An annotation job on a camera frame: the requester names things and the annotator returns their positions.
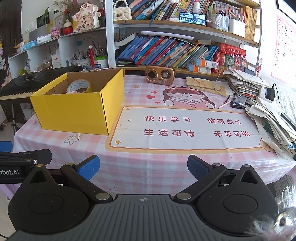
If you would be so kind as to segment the yellow tape roll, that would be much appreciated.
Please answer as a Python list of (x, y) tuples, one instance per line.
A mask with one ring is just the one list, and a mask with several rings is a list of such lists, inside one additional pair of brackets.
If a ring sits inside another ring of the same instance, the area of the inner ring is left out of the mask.
[(92, 92), (91, 84), (85, 79), (73, 81), (66, 90), (66, 93), (90, 93)]

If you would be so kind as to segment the pink checkered tablecloth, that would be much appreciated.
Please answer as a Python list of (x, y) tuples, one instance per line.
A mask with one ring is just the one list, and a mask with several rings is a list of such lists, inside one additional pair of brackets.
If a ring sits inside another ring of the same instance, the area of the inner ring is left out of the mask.
[(175, 194), (192, 184), (187, 170), (191, 154), (229, 169), (250, 164), (266, 183), (295, 166), (262, 141), (245, 112), (218, 109), (223, 97), (191, 90), (182, 79), (166, 87), (142, 76), (124, 76), (124, 88), (125, 99), (108, 135), (45, 130), (35, 114), (16, 132), (14, 151), (49, 149), (52, 168), (97, 155), (101, 167), (92, 181), (134, 194)]

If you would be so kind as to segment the yellow cardboard box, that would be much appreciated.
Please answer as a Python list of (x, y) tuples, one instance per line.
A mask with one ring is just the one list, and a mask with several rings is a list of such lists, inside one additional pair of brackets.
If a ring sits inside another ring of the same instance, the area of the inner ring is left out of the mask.
[[(30, 100), (45, 130), (108, 135), (125, 99), (124, 71), (113, 68), (69, 72), (45, 85)], [(66, 93), (75, 80), (90, 82), (90, 93)]]

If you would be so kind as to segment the black phone on table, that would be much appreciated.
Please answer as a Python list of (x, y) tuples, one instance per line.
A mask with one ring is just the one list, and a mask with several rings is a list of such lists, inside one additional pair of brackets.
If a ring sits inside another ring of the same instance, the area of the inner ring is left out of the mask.
[(230, 106), (235, 109), (245, 109), (248, 108), (249, 106), (247, 105), (248, 97), (246, 96), (241, 96), (241, 97), (235, 97), (231, 102)]

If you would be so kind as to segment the black electronic keyboard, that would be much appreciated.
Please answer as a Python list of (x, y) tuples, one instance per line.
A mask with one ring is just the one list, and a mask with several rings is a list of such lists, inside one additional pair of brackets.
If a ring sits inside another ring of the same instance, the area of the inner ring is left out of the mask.
[(67, 66), (57, 69), (48, 69), (14, 78), (1, 89), (1, 102), (30, 99), (32, 94), (54, 79), (65, 73), (79, 71), (82, 71), (81, 66)]

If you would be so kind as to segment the brown paper envelopes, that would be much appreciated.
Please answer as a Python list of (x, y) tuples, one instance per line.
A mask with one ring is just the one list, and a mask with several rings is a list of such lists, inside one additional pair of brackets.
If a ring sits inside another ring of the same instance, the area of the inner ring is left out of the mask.
[(207, 91), (222, 96), (229, 96), (233, 94), (227, 82), (211, 81), (203, 78), (187, 77), (186, 84), (188, 87), (196, 90)]

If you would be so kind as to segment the stack of papers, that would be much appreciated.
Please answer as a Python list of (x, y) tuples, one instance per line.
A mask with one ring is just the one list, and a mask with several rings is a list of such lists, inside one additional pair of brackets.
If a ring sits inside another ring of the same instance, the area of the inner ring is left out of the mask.
[(295, 122), (266, 98), (270, 85), (256, 75), (229, 68), (223, 74), (237, 97), (246, 97), (246, 113), (255, 121), (261, 139), (277, 155), (295, 160)]

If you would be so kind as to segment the black power adapter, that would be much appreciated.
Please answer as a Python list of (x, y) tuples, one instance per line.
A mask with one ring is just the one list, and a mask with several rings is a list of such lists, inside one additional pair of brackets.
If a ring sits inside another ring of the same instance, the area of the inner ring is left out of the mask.
[(269, 99), (270, 101), (274, 101), (274, 99), (275, 99), (275, 89), (273, 89), (273, 88), (267, 88), (266, 89), (265, 97), (267, 99)]

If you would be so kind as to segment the orange white box lower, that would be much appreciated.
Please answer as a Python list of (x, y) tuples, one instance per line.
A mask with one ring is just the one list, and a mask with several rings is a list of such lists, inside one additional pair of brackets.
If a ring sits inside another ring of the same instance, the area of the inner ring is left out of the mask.
[(203, 73), (203, 74), (211, 74), (212, 69), (208, 67), (200, 67), (194, 64), (189, 64), (187, 67), (188, 71), (196, 72), (196, 73)]

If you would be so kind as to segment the orange white box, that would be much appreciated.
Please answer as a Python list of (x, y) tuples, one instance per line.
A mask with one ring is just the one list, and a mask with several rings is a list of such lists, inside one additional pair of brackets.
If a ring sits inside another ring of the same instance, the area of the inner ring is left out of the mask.
[(203, 73), (203, 74), (211, 74), (212, 69), (208, 67), (200, 67), (194, 64), (189, 64), (187, 67), (188, 71), (196, 72), (196, 73)]
[(212, 68), (212, 69), (217, 69), (218, 68), (218, 63), (217, 62), (203, 60), (203, 59), (196, 59), (194, 61), (194, 64), (196, 66), (198, 66), (198, 67), (206, 67), (206, 68)]

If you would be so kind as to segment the brown retro radio speaker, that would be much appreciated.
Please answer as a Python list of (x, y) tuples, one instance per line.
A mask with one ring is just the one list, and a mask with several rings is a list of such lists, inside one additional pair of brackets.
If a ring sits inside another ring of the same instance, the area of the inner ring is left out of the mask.
[(175, 79), (175, 70), (167, 66), (149, 65), (145, 69), (145, 79), (148, 83), (171, 86)]

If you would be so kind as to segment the orange white box upper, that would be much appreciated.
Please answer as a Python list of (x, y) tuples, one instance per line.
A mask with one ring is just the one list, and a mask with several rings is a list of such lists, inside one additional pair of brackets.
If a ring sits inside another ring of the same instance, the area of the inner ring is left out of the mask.
[(218, 63), (217, 62), (203, 60), (203, 59), (196, 59), (194, 61), (194, 64), (196, 66), (198, 66), (198, 67), (206, 67), (206, 68), (212, 68), (212, 69), (217, 69), (218, 68)]

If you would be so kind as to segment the white pen holder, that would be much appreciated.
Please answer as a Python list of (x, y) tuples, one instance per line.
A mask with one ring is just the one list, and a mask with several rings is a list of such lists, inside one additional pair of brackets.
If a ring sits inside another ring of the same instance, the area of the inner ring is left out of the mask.
[(90, 66), (90, 62), (88, 58), (80, 59), (80, 60), (73, 60), (73, 64), (76, 66)]

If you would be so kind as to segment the green lid white jar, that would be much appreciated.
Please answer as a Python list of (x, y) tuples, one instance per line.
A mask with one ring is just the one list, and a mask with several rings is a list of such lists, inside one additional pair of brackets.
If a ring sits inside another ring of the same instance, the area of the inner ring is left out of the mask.
[(99, 56), (94, 58), (94, 67), (96, 69), (103, 69), (108, 67), (107, 56)]

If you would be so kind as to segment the red thick dictionary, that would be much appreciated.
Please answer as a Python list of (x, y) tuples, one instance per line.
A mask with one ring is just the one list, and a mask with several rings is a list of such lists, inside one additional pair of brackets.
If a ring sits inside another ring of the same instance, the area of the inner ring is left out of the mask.
[(218, 47), (218, 51), (221, 53), (226, 53), (229, 55), (232, 54), (240, 54), (242, 57), (246, 56), (246, 50), (235, 47), (233, 45), (225, 44), (225, 43), (215, 43), (215, 45)]

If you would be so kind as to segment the white bookshelf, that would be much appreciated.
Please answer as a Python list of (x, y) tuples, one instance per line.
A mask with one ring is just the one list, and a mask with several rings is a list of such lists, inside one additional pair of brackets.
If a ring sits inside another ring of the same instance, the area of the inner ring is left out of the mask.
[(12, 78), (18, 77), (19, 71), (26, 63), (29, 63), (30, 70), (36, 71), (44, 59), (56, 53), (59, 54), (60, 62), (65, 67), (74, 53), (87, 49), (90, 45), (95, 46), (97, 43), (102, 43), (107, 48), (108, 67), (116, 67), (116, 56), (119, 54), (120, 47), (115, 46), (114, 40), (122, 40), (132, 33), (173, 37), (188, 42), (206, 39), (213, 43), (226, 41), (233, 46), (251, 46), (255, 50), (260, 49), (260, 44), (257, 42), (206, 26), (171, 21), (113, 21), (110, 2), (107, 3), (107, 9), (109, 12), (104, 27), (62, 35), (8, 58), (6, 63), (9, 65)]

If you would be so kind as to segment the smartphone on shelf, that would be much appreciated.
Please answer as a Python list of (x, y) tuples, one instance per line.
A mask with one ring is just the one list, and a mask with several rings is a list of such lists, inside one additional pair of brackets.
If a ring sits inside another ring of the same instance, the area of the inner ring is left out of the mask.
[(179, 22), (205, 26), (207, 17), (202, 14), (180, 12)]

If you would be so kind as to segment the white quilted handbag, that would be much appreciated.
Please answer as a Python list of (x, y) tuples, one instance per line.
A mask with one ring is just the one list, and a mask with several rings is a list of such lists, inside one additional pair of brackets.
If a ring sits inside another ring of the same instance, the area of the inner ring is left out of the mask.
[(113, 3), (113, 19), (115, 21), (129, 21), (132, 19), (132, 9), (126, 0), (116, 0)]

